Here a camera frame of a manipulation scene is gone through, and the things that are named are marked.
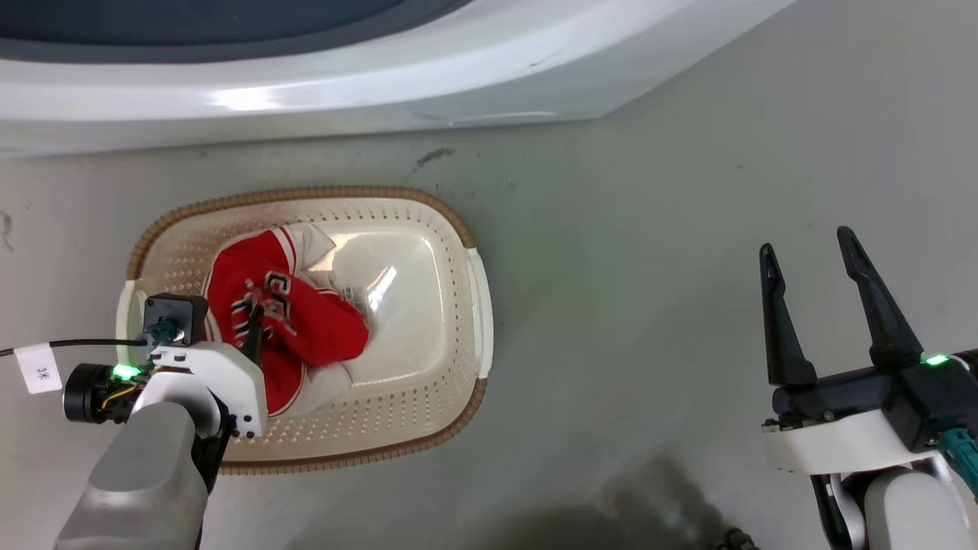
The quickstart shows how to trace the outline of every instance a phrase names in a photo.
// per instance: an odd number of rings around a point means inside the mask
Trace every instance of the stain on floor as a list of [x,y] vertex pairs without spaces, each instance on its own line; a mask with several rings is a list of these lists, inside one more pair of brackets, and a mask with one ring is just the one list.
[[444,159],[446,157],[451,157],[455,154],[454,149],[449,149],[447,147],[442,147],[441,149],[435,149],[431,153],[421,157],[415,162],[415,172],[424,168],[429,162],[434,162],[435,160]]
[[8,251],[13,252],[14,247],[10,244],[10,232],[14,230],[14,218],[10,216],[6,211],[0,210],[0,224],[3,225],[3,244]]

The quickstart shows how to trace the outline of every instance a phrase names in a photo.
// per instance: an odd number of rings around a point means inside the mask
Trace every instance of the cable label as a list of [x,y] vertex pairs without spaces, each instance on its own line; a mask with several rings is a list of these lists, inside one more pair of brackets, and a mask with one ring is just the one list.
[[21,365],[23,381],[27,391],[44,393],[62,388],[61,374],[58,373],[58,363],[50,344],[26,345],[14,348],[14,355]]

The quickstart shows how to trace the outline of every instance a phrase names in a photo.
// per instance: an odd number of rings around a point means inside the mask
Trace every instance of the white washing machine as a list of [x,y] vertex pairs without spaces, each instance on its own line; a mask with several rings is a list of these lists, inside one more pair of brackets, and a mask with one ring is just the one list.
[[594,118],[792,0],[8,0],[0,156]]

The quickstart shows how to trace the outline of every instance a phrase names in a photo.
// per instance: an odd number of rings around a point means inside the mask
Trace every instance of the gray floor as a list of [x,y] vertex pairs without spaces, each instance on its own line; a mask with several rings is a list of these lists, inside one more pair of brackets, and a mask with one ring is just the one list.
[[[776,245],[821,374],[868,361],[839,224],[925,346],[978,344],[976,16],[964,0],[800,0],[594,123],[3,162],[0,335],[109,332],[129,250],[176,206],[417,187],[466,219],[488,268],[482,408],[426,453],[222,478],[204,548],[700,548],[734,524],[766,549],[821,549],[808,481],[759,441],[757,250]],[[454,154],[415,171],[440,148]],[[6,367],[0,532],[45,547],[113,429],[68,425]]]

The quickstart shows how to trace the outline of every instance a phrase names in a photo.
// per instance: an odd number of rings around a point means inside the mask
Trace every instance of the white basket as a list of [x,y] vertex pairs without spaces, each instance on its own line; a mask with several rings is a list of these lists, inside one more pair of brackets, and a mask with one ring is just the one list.
[[[233,438],[222,473],[305,472],[424,450],[457,434],[485,392],[493,323],[482,260],[460,218],[414,190],[295,189],[174,210],[133,252],[116,335],[140,332],[146,296],[199,294],[229,239],[306,221],[336,243],[322,265],[335,285],[366,289],[371,339],[346,363],[348,395],[270,419],[263,437]],[[121,348],[120,360],[132,361],[129,352]]]

